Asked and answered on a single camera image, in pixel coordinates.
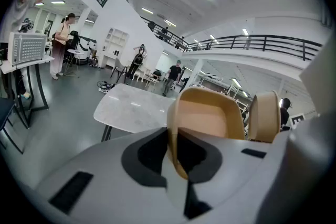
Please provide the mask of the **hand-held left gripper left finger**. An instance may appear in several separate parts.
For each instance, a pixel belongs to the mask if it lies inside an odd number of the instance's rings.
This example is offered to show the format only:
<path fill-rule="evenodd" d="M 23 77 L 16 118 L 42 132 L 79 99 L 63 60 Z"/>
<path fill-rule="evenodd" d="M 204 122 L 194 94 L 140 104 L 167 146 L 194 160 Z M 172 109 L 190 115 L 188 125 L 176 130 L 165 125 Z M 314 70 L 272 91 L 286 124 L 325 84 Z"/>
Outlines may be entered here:
<path fill-rule="evenodd" d="M 128 146 L 150 141 L 164 128 L 129 134 L 96 144 L 44 178 L 35 189 L 39 210 L 56 224 L 183 224 L 183 210 L 166 187 L 139 183 L 149 170 Z"/>

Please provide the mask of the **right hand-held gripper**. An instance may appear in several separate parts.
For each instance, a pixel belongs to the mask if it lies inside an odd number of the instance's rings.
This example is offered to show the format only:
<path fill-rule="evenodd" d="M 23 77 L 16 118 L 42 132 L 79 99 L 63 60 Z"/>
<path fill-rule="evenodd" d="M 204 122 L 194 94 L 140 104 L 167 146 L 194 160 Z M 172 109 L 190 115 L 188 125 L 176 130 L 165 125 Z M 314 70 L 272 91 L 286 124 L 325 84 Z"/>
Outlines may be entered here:
<path fill-rule="evenodd" d="M 290 127 L 291 129 L 295 129 L 300 122 L 303 122 L 305 120 L 305 115 L 303 113 L 299 113 L 296 115 L 292 115 L 289 117 Z"/>

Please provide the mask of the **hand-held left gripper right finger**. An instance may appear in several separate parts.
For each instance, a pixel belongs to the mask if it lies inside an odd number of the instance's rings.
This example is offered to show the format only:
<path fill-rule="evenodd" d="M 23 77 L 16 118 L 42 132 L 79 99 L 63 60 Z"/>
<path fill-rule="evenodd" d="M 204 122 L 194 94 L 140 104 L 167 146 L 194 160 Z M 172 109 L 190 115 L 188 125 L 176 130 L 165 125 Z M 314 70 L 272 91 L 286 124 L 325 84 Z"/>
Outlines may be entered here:
<path fill-rule="evenodd" d="M 284 133 L 269 144 L 180 131 L 177 154 L 189 176 L 189 224 L 261 224 L 287 142 Z"/>

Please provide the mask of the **black balcony railing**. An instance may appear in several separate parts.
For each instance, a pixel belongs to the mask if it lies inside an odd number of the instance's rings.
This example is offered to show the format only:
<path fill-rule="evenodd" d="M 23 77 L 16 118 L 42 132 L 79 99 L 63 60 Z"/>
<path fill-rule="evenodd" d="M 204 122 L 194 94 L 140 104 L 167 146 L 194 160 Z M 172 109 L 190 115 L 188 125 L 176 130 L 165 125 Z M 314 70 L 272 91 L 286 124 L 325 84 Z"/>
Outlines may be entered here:
<path fill-rule="evenodd" d="M 247 36 L 234 35 L 226 37 L 211 37 L 206 40 L 194 40 L 193 43 L 185 41 L 182 37 L 172 33 L 165 27 L 142 17 L 145 24 L 154 33 L 159 40 L 169 44 L 170 46 L 180 50 L 181 52 L 192 52 L 212 49 L 243 49 Z M 275 52 L 293 56 L 303 61 L 311 61 L 321 50 L 322 45 L 294 37 L 278 36 L 278 35 L 250 35 L 251 43 L 249 49 L 262 52 Z"/>

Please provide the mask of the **grey marble table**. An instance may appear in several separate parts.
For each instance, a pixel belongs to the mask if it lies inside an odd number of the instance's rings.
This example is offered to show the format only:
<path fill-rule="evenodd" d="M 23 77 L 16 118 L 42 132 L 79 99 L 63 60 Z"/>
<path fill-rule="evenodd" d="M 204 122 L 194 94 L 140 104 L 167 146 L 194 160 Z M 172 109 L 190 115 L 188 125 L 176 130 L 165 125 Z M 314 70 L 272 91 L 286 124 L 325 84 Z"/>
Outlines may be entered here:
<path fill-rule="evenodd" d="M 137 133 L 166 127 L 175 100 L 125 84 L 117 84 L 99 102 L 93 118 L 115 129 Z"/>

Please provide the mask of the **white ornate table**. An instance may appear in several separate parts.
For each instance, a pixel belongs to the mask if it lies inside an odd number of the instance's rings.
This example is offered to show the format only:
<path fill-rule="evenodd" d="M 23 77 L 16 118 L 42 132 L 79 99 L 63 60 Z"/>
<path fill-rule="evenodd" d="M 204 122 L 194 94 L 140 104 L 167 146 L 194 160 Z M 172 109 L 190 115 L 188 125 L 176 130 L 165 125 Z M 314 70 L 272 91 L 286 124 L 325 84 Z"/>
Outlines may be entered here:
<path fill-rule="evenodd" d="M 138 69 L 136 70 L 136 72 L 133 75 L 133 79 L 136 79 L 136 81 L 141 80 L 141 82 L 143 82 L 143 80 L 145 79 L 146 75 L 150 74 L 150 69 L 148 69 L 145 66 L 140 66 L 138 67 Z"/>

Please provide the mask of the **grey chair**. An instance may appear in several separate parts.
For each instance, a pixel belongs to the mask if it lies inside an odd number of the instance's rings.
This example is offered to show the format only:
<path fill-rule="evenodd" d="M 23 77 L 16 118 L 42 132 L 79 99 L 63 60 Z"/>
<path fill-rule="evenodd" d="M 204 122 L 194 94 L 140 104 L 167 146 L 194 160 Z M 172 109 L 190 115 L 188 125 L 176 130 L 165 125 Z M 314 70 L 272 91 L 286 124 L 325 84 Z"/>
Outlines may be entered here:
<path fill-rule="evenodd" d="M 110 78 L 112 78 L 116 74 L 117 75 L 116 84 L 117 84 L 122 76 L 124 76 L 124 81 L 126 80 L 127 73 L 128 73 L 128 66 L 122 64 L 119 58 L 116 58 Z"/>

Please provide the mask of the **round white side table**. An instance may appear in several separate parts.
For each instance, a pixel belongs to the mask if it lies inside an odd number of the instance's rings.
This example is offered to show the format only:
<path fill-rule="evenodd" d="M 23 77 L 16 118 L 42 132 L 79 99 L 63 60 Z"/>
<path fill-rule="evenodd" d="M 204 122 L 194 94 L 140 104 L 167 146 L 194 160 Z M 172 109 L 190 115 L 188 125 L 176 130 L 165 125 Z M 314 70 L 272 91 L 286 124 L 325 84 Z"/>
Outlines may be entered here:
<path fill-rule="evenodd" d="M 64 71 L 64 76 L 69 77 L 80 77 L 80 57 L 83 55 L 83 52 L 80 52 L 75 49 L 68 49 L 70 53 L 68 57 L 66 68 Z"/>

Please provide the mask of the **white wheeled robot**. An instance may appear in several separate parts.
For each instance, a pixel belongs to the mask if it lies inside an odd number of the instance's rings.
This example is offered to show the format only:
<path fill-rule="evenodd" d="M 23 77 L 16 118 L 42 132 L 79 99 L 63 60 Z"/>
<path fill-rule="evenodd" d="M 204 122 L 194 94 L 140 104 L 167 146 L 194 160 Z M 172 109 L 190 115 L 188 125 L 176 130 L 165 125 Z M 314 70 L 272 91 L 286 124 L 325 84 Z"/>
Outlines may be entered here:
<path fill-rule="evenodd" d="M 93 50 L 97 49 L 97 41 L 88 37 L 79 36 L 77 50 L 79 50 L 82 55 L 79 57 L 79 64 L 84 65 L 88 63 L 88 59 Z"/>

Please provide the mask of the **white shelf cabinet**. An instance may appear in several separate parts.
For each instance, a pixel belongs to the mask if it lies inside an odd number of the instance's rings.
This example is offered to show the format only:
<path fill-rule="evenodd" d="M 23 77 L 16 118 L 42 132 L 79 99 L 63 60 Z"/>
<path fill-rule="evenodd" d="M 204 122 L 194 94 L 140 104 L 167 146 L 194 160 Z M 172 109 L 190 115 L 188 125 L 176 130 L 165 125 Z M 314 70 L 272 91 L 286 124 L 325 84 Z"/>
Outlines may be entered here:
<path fill-rule="evenodd" d="M 128 42 L 129 34 L 121 30 L 110 28 L 99 54 L 100 67 L 113 67 L 116 59 L 120 59 Z"/>

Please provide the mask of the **black office chair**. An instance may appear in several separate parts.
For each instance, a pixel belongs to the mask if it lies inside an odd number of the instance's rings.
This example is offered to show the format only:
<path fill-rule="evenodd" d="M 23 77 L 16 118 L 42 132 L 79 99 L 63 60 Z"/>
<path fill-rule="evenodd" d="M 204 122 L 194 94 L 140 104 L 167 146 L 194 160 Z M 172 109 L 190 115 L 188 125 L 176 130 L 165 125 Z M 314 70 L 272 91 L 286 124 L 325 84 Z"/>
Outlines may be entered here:
<path fill-rule="evenodd" d="M 73 30 L 70 32 L 70 48 L 76 49 L 79 41 L 78 32 Z"/>

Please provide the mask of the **white perforated appliance box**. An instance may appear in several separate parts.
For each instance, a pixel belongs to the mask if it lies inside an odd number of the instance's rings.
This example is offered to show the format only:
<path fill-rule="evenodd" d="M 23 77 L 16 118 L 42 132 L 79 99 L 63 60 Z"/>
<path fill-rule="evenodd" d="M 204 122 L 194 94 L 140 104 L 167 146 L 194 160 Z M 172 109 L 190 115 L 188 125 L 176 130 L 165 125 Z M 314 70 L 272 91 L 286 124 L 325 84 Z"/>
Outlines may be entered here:
<path fill-rule="evenodd" d="M 8 40 L 7 60 L 12 66 L 42 60 L 46 42 L 47 35 L 45 34 L 11 32 Z"/>

